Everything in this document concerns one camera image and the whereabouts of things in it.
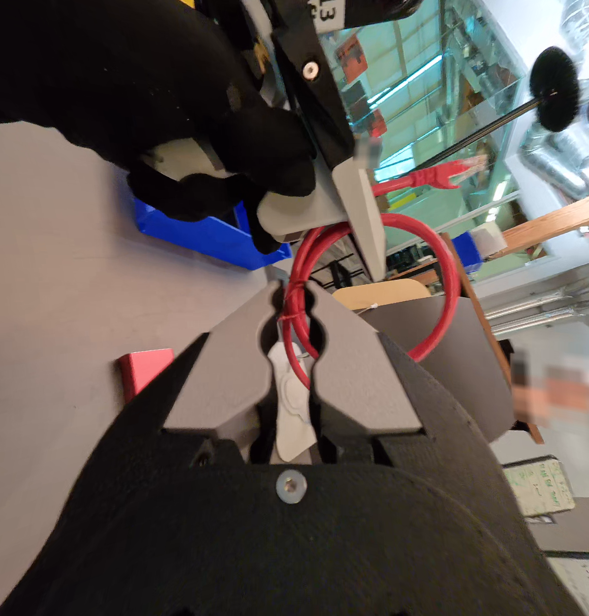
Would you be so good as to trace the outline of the blue plastic bin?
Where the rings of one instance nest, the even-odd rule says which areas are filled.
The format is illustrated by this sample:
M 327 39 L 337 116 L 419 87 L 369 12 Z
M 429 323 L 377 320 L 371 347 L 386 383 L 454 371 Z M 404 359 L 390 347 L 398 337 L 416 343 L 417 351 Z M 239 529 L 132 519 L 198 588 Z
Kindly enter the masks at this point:
M 452 238 L 452 244 L 461 265 L 468 275 L 476 273 L 481 269 L 483 257 L 470 231 Z
M 225 219 L 208 217 L 199 222 L 168 218 L 138 198 L 134 204 L 136 226 L 143 234 L 229 265 L 254 271 L 292 257 L 290 245 L 286 243 L 267 255 L 256 249 L 243 203 L 237 204 Z

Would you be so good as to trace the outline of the whiteboard with writing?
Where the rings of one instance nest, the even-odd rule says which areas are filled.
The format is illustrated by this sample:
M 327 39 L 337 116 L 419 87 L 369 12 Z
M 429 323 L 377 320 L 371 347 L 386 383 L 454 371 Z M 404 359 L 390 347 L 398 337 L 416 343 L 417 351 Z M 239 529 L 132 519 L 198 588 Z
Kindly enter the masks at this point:
M 552 455 L 502 466 L 525 518 L 539 518 L 572 511 L 576 507 L 562 463 Z
M 589 552 L 545 551 L 550 566 L 575 598 L 585 615 L 589 615 Z

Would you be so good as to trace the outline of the silver spiral air duct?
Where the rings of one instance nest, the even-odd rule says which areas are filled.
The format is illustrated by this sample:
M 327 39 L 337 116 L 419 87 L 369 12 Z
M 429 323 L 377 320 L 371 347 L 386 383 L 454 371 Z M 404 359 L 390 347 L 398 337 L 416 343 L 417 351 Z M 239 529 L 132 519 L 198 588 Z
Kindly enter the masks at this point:
M 561 132 L 534 121 L 519 148 L 522 164 L 564 197 L 589 197 L 589 124 L 576 120 Z

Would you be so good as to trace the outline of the person's left hand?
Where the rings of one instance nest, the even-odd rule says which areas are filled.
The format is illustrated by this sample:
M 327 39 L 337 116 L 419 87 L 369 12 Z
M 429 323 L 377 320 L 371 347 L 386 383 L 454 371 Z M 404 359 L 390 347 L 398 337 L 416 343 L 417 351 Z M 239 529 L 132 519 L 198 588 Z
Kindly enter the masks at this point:
M 0 123 L 57 129 L 183 222 L 315 188 L 300 119 L 263 100 L 220 28 L 181 1 L 0 1 Z

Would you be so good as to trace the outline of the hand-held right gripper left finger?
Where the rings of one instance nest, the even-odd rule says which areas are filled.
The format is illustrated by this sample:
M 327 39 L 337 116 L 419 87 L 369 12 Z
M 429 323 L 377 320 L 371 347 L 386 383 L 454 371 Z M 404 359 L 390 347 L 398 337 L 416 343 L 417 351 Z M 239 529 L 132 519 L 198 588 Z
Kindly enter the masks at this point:
M 269 464 L 278 390 L 270 351 L 280 342 L 280 282 L 271 281 L 209 333 L 164 427 L 234 441 L 250 463 Z

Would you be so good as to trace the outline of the black floor lamp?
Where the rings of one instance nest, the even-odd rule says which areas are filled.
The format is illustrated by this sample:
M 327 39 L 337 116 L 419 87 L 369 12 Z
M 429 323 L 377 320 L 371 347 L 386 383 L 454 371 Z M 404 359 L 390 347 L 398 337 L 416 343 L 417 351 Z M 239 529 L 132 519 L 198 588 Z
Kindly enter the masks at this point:
M 452 155 L 532 110 L 536 111 L 538 122 L 547 131 L 559 133 L 567 128 L 577 114 L 580 86 L 576 66 L 565 51 L 551 46 L 539 54 L 530 71 L 529 92 L 530 99 L 526 103 L 464 137 L 414 170 L 421 171 L 447 162 Z

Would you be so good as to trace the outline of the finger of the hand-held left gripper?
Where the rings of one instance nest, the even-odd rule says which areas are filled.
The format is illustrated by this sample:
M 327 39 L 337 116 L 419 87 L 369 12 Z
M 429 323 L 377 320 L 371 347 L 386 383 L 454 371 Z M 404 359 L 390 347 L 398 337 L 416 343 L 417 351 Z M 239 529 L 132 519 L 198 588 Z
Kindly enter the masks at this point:
M 332 179 L 367 273 L 373 282 L 382 281 L 386 275 L 386 235 L 367 173 L 354 160 L 345 160 L 332 170 Z

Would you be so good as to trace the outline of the small red block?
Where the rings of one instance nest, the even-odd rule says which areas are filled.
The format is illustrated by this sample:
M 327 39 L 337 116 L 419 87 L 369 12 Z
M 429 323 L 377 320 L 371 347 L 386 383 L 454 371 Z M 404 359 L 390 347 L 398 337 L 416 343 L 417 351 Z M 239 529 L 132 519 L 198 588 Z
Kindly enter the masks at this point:
M 124 403 L 129 403 L 174 360 L 172 349 L 131 352 L 117 360 L 123 387 Z

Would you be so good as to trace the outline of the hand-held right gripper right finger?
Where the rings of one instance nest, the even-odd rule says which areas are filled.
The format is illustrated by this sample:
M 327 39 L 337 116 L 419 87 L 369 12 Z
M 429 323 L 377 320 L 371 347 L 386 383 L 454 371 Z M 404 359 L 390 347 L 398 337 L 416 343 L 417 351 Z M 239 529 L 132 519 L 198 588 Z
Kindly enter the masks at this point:
M 322 463 L 379 463 L 382 437 L 423 433 L 378 332 L 314 282 L 306 284 L 311 420 Z

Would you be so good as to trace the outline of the tan board with black panel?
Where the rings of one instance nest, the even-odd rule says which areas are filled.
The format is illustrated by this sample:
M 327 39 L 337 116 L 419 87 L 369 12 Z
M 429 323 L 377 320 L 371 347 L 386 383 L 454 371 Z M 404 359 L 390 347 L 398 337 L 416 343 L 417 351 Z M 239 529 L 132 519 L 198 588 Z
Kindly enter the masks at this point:
M 513 429 L 543 445 L 538 427 L 524 412 L 514 411 L 508 357 L 491 332 L 463 266 L 456 261 L 456 267 L 458 302 L 452 323 L 422 366 L 475 419 L 489 442 Z M 435 282 L 442 285 L 444 280 L 433 259 L 389 281 L 339 288 L 333 297 L 362 312 L 367 323 L 403 350 L 411 350 L 429 335 L 442 312 L 444 297 L 429 291 Z

